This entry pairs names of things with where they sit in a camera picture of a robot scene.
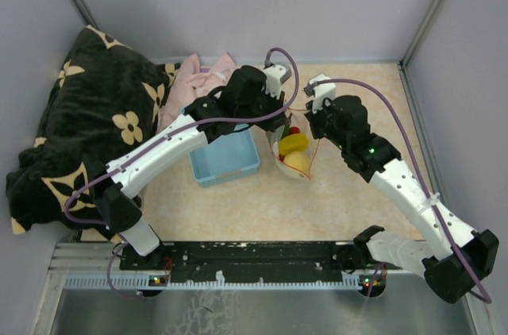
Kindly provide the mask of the red strawberry bunch with leaves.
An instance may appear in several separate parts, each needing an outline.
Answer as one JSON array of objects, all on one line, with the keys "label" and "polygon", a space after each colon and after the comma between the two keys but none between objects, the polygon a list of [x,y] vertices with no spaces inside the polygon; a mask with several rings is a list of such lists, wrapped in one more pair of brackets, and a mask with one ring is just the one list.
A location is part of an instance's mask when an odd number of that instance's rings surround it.
[{"label": "red strawberry bunch with leaves", "polygon": [[[296,134],[296,133],[300,133],[300,132],[301,132],[301,129],[300,129],[298,126],[294,126],[294,125],[289,126],[289,125],[286,125],[286,126],[284,127],[284,130],[283,130],[283,134],[282,134],[282,138],[281,138],[281,140],[282,140],[283,138],[285,138],[285,137],[288,137],[288,136],[292,135],[292,134]],[[283,162],[283,161],[284,161],[284,158],[285,158],[285,156],[284,156],[284,155],[282,155],[282,153],[281,153],[281,152],[280,152],[280,150],[279,150],[279,160],[280,160],[281,162]]]}]

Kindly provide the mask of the yellow starfruit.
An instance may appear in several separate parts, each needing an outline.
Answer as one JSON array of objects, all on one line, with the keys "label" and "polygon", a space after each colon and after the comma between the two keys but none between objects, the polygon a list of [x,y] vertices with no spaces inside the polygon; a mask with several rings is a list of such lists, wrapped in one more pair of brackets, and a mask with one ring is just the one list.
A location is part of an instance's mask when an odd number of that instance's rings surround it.
[{"label": "yellow starfruit", "polygon": [[286,156],[291,152],[303,152],[307,149],[309,140],[304,133],[292,134],[283,138],[279,142],[279,150],[282,155]]}]

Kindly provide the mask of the clear zip top bag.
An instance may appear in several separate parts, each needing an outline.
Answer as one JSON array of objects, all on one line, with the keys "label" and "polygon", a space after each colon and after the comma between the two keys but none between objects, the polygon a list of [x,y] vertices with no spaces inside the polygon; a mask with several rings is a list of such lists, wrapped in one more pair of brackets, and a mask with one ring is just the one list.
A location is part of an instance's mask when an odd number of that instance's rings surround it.
[{"label": "clear zip top bag", "polygon": [[287,178],[311,180],[311,170],[319,142],[315,140],[304,109],[289,108],[287,122],[273,133],[266,133],[271,159]]}]

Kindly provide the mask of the yellow pear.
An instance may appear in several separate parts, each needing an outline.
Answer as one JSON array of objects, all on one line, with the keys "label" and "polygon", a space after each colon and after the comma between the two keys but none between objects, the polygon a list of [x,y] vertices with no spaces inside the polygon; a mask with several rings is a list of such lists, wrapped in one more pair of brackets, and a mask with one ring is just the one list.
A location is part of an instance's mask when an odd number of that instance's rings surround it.
[{"label": "yellow pear", "polygon": [[305,152],[291,152],[284,157],[283,161],[288,167],[298,170],[302,173],[308,173],[311,160]]}]

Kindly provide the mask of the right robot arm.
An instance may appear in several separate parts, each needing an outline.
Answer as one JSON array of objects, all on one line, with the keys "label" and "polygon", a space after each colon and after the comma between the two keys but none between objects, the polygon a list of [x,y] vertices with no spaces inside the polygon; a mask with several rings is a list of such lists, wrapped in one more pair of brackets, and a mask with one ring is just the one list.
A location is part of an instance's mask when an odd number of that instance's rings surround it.
[{"label": "right robot arm", "polygon": [[387,196],[423,236],[415,241],[372,225],[353,240],[360,266],[387,263],[410,271],[447,303],[457,302],[476,280],[492,273],[498,238],[489,229],[473,229],[436,195],[424,192],[401,153],[371,131],[359,97],[309,101],[305,116],[313,137],[336,145],[348,168]]}]

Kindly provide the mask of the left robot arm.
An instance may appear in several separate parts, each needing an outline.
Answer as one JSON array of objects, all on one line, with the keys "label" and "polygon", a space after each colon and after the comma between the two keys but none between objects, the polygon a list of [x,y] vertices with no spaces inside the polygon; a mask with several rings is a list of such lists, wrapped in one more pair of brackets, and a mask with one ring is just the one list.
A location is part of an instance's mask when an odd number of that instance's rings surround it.
[{"label": "left robot arm", "polygon": [[282,86],[291,76],[291,69],[282,64],[262,70],[240,67],[226,85],[196,98],[164,130],[106,165],[90,194],[106,227],[134,249],[145,267],[159,267],[165,250],[135,197],[177,160],[234,133],[238,125],[256,125],[266,132],[282,127],[287,120]]}]

